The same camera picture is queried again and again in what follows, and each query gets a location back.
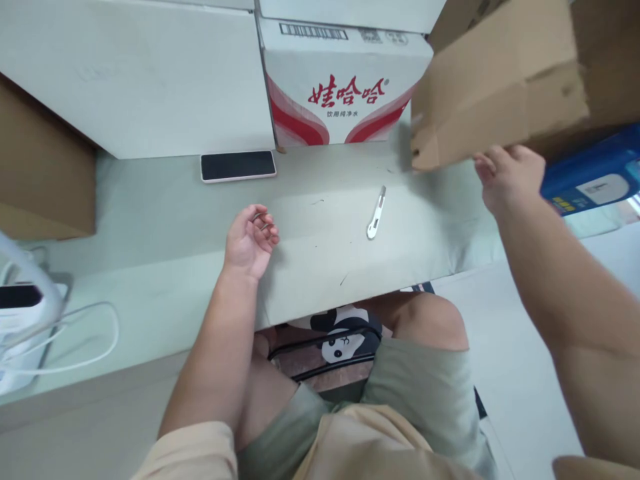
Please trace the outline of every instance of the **beige shirt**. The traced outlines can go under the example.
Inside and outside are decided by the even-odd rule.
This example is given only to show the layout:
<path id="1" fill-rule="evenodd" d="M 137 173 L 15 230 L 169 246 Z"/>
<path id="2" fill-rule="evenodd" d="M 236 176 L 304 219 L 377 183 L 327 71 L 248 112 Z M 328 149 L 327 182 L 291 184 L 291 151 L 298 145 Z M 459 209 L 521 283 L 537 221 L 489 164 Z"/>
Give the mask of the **beige shirt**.
<path id="1" fill-rule="evenodd" d="M 554 462 L 559 480 L 640 480 L 640 471 L 595 459 Z M 151 449 L 133 480 L 228 480 L 238 477 L 233 432 L 222 422 L 173 431 Z M 390 407 L 350 405 L 324 415 L 315 442 L 294 480 L 479 480 L 434 452 Z"/>

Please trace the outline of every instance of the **shirt sleeve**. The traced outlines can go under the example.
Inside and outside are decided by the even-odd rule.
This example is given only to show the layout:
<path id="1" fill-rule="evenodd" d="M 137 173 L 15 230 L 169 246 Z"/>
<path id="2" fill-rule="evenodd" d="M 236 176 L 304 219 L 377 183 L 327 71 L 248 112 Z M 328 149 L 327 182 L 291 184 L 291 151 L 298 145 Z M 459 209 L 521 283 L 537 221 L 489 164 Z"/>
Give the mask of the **shirt sleeve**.
<path id="1" fill-rule="evenodd" d="M 233 432 L 226 423 L 214 421 L 160 438 L 132 480 L 232 480 L 237 476 Z"/>

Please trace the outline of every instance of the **phone screen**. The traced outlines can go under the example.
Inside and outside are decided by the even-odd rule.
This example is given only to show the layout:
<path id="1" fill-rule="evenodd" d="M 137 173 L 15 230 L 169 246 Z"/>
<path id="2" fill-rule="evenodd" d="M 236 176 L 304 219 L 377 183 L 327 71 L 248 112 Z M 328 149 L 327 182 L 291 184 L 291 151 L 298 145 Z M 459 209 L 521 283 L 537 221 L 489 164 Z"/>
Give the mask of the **phone screen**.
<path id="1" fill-rule="evenodd" d="M 204 181 L 275 174 L 273 154 L 268 150 L 202 155 L 200 163 Z"/>

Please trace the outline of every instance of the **white table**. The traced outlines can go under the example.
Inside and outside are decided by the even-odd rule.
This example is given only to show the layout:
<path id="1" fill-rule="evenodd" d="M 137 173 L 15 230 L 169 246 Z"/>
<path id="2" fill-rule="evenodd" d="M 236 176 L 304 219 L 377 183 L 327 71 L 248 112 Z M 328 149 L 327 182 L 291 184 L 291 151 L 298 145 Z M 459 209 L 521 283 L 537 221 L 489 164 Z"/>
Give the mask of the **white table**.
<path id="1" fill-rule="evenodd" d="M 106 359 L 46 375 L 0 405 L 187 350 L 222 268 L 236 213 L 263 203 L 281 243 L 259 291 L 257 329 L 486 265 L 504 257 L 470 161 L 414 174 L 408 115 L 385 143 L 276 154 L 274 179 L 206 185 L 198 157 L 117 161 L 100 155 L 97 234 L 44 243 L 54 279 L 71 280 L 68 309 L 110 301 L 121 338 Z M 382 185 L 378 234 L 365 234 Z M 57 367 L 110 342 L 105 313 L 65 332 Z"/>

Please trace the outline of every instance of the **red stripe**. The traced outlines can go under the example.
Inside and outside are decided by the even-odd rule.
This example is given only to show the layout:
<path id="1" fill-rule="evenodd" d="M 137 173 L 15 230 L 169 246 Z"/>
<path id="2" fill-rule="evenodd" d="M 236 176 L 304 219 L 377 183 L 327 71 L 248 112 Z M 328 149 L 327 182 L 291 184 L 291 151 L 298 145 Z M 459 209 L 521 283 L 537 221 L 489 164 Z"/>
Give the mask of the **red stripe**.
<path id="1" fill-rule="evenodd" d="M 271 112 L 274 122 L 294 132 L 307 145 L 324 145 L 322 135 L 318 130 L 280 110 L 273 100 L 271 100 Z"/>
<path id="2" fill-rule="evenodd" d="M 402 111 L 408 103 L 409 100 L 400 105 L 400 107 L 396 110 L 393 110 L 392 112 L 389 112 L 388 114 L 378 118 L 378 120 L 371 122 L 358 133 L 354 134 L 354 136 L 350 140 L 347 140 L 347 143 L 359 143 L 367 141 L 367 139 L 375 135 L 378 130 L 394 122 L 397 122 L 400 119 L 400 115 L 402 115 Z"/>

